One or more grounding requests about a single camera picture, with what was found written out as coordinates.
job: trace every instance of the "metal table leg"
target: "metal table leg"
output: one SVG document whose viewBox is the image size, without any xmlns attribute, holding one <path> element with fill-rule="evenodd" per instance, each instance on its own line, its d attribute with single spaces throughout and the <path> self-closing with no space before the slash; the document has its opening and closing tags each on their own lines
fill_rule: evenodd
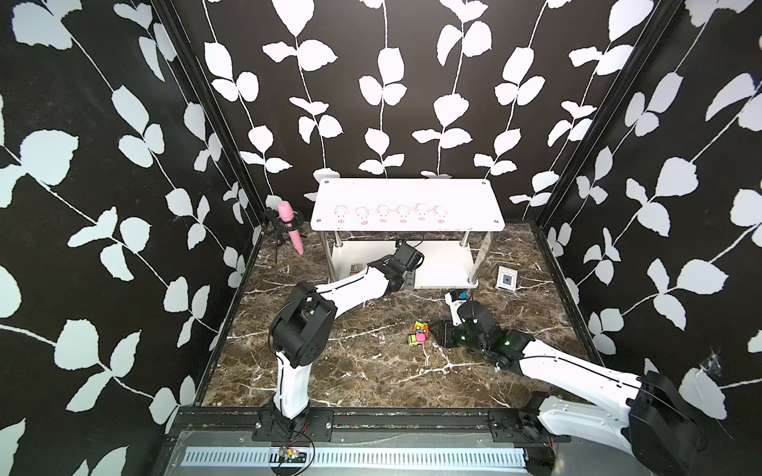
<svg viewBox="0 0 762 476">
<path fill-rule="evenodd" d="M 328 238 L 325 236 L 325 232 L 318 232 L 318 236 L 325 252 L 325 259 L 328 260 L 328 281 L 334 283 L 338 280 L 336 279 L 336 269 L 334 269 L 333 260 L 331 259 L 331 248 L 328 246 Z"/>
<path fill-rule="evenodd" d="M 494 232 L 485 233 L 484 239 L 482 240 L 482 246 L 479 247 L 479 253 L 476 255 L 476 259 L 474 260 L 474 267 L 471 269 L 471 273 L 469 274 L 470 284 L 475 284 L 478 281 L 477 276 L 479 275 L 479 271 L 482 269 L 484 260 L 487 259 L 487 254 L 489 253 L 489 248 L 492 246 L 492 239 L 494 236 Z"/>
</svg>

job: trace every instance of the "marble floor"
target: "marble floor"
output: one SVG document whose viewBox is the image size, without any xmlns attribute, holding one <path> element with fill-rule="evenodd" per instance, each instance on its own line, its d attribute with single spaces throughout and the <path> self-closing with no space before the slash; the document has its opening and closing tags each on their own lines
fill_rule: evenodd
<svg viewBox="0 0 762 476">
<path fill-rule="evenodd" d="M 378 239 L 381 234 L 352 239 Z M 458 239 L 457 234 L 444 234 Z M 473 255 L 482 234 L 469 238 Z M 303 280 L 326 283 L 328 271 L 318 235 L 303 232 L 305 254 L 278 248 L 264 238 L 246 283 L 239 313 L 227 336 L 203 404 L 258 407 L 275 390 L 277 361 L 267 347 L 273 317 L 292 286 Z M 495 289 L 498 266 L 519 272 L 515 293 Z M 400 291 L 343 314 L 334 324 L 323 354 L 312 365 L 310 404 L 329 407 L 520 407 L 534 390 L 562 393 L 545 382 L 496 372 L 464 349 L 444 349 L 431 337 L 408 345 L 415 321 L 449 318 L 443 290 Z M 475 299 L 491 309 L 503 329 L 530 332 L 571 355 L 584 357 L 530 227 L 508 224 L 495 242 L 479 277 Z"/>
</svg>

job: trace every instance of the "small box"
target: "small box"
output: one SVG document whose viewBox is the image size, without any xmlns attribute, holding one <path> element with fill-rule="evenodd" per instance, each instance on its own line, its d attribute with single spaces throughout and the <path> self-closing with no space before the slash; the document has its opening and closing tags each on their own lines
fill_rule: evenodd
<svg viewBox="0 0 762 476">
<path fill-rule="evenodd" d="M 495 284 L 495 288 L 516 292 L 518 278 L 518 271 L 512 270 L 511 268 L 506 268 L 505 266 L 501 266 L 498 270 L 498 282 Z"/>
</svg>

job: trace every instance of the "black wall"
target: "black wall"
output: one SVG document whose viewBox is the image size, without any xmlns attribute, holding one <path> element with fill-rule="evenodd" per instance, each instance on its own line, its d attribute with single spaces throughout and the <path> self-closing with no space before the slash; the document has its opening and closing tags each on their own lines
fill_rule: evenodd
<svg viewBox="0 0 762 476">
<path fill-rule="evenodd" d="M 257 219 L 151 7 L 47 5 L 0 7 L 0 474 L 145 474 Z"/>
<path fill-rule="evenodd" d="M 604 362 L 658 369 L 700 409 L 710 447 L 696 474 L 758 474 L 762 3 L 690 5 L 569 171 L 581 190 L 566 190 L 546 230 Z M 656 112 L 639 116 L 642 99 Z M 596 176 L 600 204 L 581 198 Z"/>
<path fill-rule="evenodd" d="M 239 149 L 259 155 L 244 154 L 244 159 L 249 162 L 248 169 L 262 192 L 262 200 L 267 200 L 267 195 L 279 196 L 309 211 L 312 203 L 305 195 L 317 191 L 313 173 L 323 168 L 330 171 L 318 172 L 317 176 L 329 173 L 342 177 L 384 177 L 386 173 L 389 177 L 420 178 L 421 172 L 426 171 L 428 175 L 484 177 L 490 170 L 484 165 L 495 159 L 496 137 L 510 129 L 514 132 L 508 136 L 515 134 L 515 142 L 520 133 L 520 140 L 512 149 L 509 145 L 502 147 L 500 152 L 508 150 L 500 160 L 511 161 L 515 170 L 511 171 L 510 164 L 504 162 L 492 169 L 496 174 L 488 176 L 498 191 L 506 217 L 534 219 L 547 200 L 557 173 L 563 170 L 589 119 L 595 115 L 593 108 L 600 105 L 624 63 L 628 45 L 636 43 L 653 4 L 651 0 L 485 0 L 470 2 L 466 7 L 460 0 L 330 0 L 314 4 L 310 0 L 197 0 L 175 2 L 174 6 L 205 68 L 207 80 L 218 88 L 216 99 Z M 275 5 L 282 6 L 280 12 Z M 453 12 L 460 8 L 475 12 L 461 14 L 466 21 L 465 54 L 461 57 L 458 42 L 442 66 L 437 60 L 437 42 L 446 25 L 451 25 L 447 27 L 451 33 L 461 30 L 461 21 Z M 485 40 L 488 31 L 489 45 Z M 269 50 L 288 54 L 295 41 L 301 44 L 307 40 L 326 45 L 329 50 L 321 47 L 325 61 L 333 61 L 311 71 L 314 66 L 309 65 L 309 60 L 319 58 L 320 52 L 304 50 L 307 70 L 300 71 L 295 56 L 276 56 Z M 223 46 L 207 49 L 205 43 L 215 41 Z M 274 45 L 279 42 L 283 45 L 276 49 Z M 534 59 L 528 72 L 523 77 L 517 75 L 521 67 L 511 63 L 508 72 L 512 74 L 504 79 L 504 67 L 514 49 L 529 45 Z M 373 79 L 365 81 L 370 84 L 382 81 L 377 60 L 385 46 L 399 48 L 404 62 L 404 75 L 401 78 L 400 74 L 394 75 L 392 67 L 386 72 L 386 82 L 398 82 L 406 91 L 398 103 L 386 104 L 382 112 L 380 105 L 372 105 L 363 97 L 360 79 L 372 76 Z M 619 62 L 612 62 L 616 63 L 614 67 L 598 70 L 607 74 L 596 74 L 597 60 L 575 67 L 569 58 L 570 52 L 588 47 L 601 53 L 611 51 L 606 63 L 621 52 L 625 54 Z M 232 59 L 232 74 L 227 65 L 214 66 L 223 59 L 225 62 Z M 230 79 L 237 81 L 242 73 L 246 73 L 242 86 L 247 78 L 249 84 L 253 82 L 249 73 L 256 76 L 257 94 L 249 86 L 243 88 L 245 94 L 239 97 Z M 513 102 L 508 98 L 503 100 L 505 105 L 500 105 L 495 87 L 505 83 L 501 92 L 513 88 L 508 80 L 520 81 L 522 86 L 526 83 L 522 98 L 530 97 L 532 85 L 543 84 L 543 80 L 544 84 L 528 104 L 523 104 L 523 99 Z M 313 111 L 318 121 L 324 115 L 336 119 L 341 124 L 341 134 L 333 136 L 336 129 L 321 142 L 318 133 L 312 132 L 309 144 L 300 137 L 297 126 L 300 118 L 307 124 L 312 121 L 312 114 L 292 104 L 290 98 L 307 101 L 305 89 L 309 101 L 328 105 L 327 110 Z M 412 134 L 426 129 L 442 132 L 433 104 L 438 98 L 452 94 L 453 89 L 468 101 L 468 108 L 447 129 L 466 131 L 471 141 L 438 151 L 437 140 L 420 143 Z M 378 101 L 378 93 L 375 95 L 371 102 Z M 566 121 L 561 126 L 572 123 L 573 118 L 562 103 L 580 104 L 583 98 L 584 105 L 591 109 L 574 120 L 575 125 L 581 124 L 576 129 L 577 140 L 567 140 L 564 131 L 549 147 L 548 138 L 554 126 L 561 121 Z M 379 154 L 369 147 L 369 143 L 375 144 L 373 137 L 370 142 L 366 139 L 369 129 L 381 127 L 382 115 L 389 146 L 387 149 L 376 146 L 376 150 L 384 158 L 395 156 L 387 159 L 394 165 L 386 167 L 386 171 L 379 162 Z M 261 126 L 267 126 L 274 135 L 274 144 L 267 149 L 265 158 L 281 158 L 290 168 L 282 169 L 287 165 L 276 161 L 267 165 L 271 172 L 265 175 L 260 155 L 264 151 L 258 150 L 247 137 L 252 128 Z M 455 138 L 458 131 L 452 134 Z M 511 143 L 510 137 L 504 138 Z M 399 154 L 404 154 L 401 164 Z M 534 197 L 531 207 L 527 206 L 529 197 Z M 271 199 L 271 203 L 276 202 L 277 199 Z"/>
</svg>

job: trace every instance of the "white table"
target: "white table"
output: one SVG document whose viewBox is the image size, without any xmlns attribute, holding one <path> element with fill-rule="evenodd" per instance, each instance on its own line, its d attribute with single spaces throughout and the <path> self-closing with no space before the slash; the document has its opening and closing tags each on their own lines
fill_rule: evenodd
<svg viewBox="0 0 762 476">
<path fill-rule="evenodd" d="M 423 240 L 416 248 L 424 263 L 415 287 L 474 288 L 493 234 L 505 227 L 495 192 L 483 179 L 326 178 L 320 182 L 312 229 L 320 236 L 331 281 L 361 265 L 394 254 L 395 242 L 342 241 L 339 232 L 464 232 L 460 241 Z M 326 232 L 334 232 L 333 251 Z M 476 259 L 470 232 L 485 232 Z"/>
</svg>

